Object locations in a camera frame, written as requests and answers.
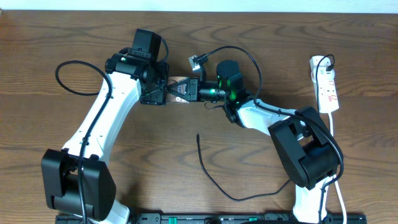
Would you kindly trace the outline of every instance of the white wall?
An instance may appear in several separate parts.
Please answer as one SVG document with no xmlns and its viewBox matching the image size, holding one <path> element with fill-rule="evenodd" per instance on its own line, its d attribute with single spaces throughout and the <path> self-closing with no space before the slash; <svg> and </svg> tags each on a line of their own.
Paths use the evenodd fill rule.
<svg viewBox="0 0 398 224">
<path fill-rule="evenodd" d="M 35 10 L 398 13 L 398 0 L 0 0 Z"/>
</svg>

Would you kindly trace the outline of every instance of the silver connector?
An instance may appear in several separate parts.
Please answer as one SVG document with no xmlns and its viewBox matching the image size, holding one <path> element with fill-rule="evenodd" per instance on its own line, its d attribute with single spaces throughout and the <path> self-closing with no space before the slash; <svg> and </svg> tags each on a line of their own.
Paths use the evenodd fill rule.
<svg viewBox="0 0 398 224">
<path fill-rule="evenodd" d="M 195 58 L 197 58 L 196 55 L 188 58 L 189 59 L 189 63 L 191 64 L 193 72 L 200 72 L 200 65 L 198 63 L 193 62 L 193 59 L 195 59 Z"/>
</svg>

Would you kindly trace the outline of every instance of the white power strip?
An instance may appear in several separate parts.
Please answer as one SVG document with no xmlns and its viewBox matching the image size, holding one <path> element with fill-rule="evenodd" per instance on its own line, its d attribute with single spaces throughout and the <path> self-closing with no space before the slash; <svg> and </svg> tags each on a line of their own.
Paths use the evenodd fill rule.
<svg viewBox="0 0 398 224">
<path fill-rule="evenodd" d="M 335 86 L 335 70 L 327 71 L 326 68 L 331 65 L 330 59 L 325 58 L 319 64 L 323 56 L 317 55 L 310 59 L 311 79 L 315 90 L 315 96 L 319 97 L 319 112 L 331 113 L 336 111 L 338 106 L 337 92 Z M 318 67 L 318 84 L 316 79 Z"/>
</svg>

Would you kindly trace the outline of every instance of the white cable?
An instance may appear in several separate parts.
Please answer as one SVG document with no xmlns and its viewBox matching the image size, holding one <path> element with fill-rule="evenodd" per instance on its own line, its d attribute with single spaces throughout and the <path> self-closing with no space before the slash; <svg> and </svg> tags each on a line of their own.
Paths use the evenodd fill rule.
<svg viewBox="0 0 398 224">
<path fill-rule="evenodd" d="M 331 113 L 328 113 L 328 115 L 329 115 L 330 134 L 333 136 L 333 118 L 331 117 Z M 338 200 L 340 201 L 341 211 L 343 212 L 343 224 L 347 224 L 347 211 L 346 211 L 346 207 L 344 205 L 343 196 L 341 194 L 341 190 L 338 185 L 338 181 L 335 182 L 335 187 L 336 187 L 336 191 L 337 191 Z"/>
</svg>

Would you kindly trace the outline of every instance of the wooden table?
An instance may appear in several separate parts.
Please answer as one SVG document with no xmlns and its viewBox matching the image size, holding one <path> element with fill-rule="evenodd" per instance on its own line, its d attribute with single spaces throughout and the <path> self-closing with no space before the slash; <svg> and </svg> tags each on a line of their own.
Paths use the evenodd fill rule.
<svg viewBox="0 0 398 224">
<path fill-rule="evenodd" d="M 345 155 L 339 181 L 349 212 L 369 223 L 398 220 L 398 16 L 369 14 L 4 11 L 0 17 L 0 223 L 53 223 L 40 160 L 77 130 L 95 97 L 73 95 L 54 78 L 56 66 L 83 60 L 104 68 L 130 46 L 137 28 L 169 45 L 170 75 L 194 76 L 188 57 L 222 45 L 248 50 L 263 72 L 261 99 L 285 108 L 315 106 L 308 60 L 336 57 L 340 109 L 335 138 Z M 210 57 L 239 62 L 248 90 L 258 75 L 236 50 Z M 65 67 L 71 88 L 98 91 L 101 77 Z M 235 197 L 275 191 L 288 177 L 268 136 L 230 124 L 203 103 L 137 104 L 119 133 L 110 171 L 122 203 L 165 213 L 255 213 L 291 210 L 294 185 L 279 195 L 236 203 L 207 179 L 198 162 L 201 134 L 209 173 Z M 327 208 L 340 212 L 334 187 Z"/>
</svg>

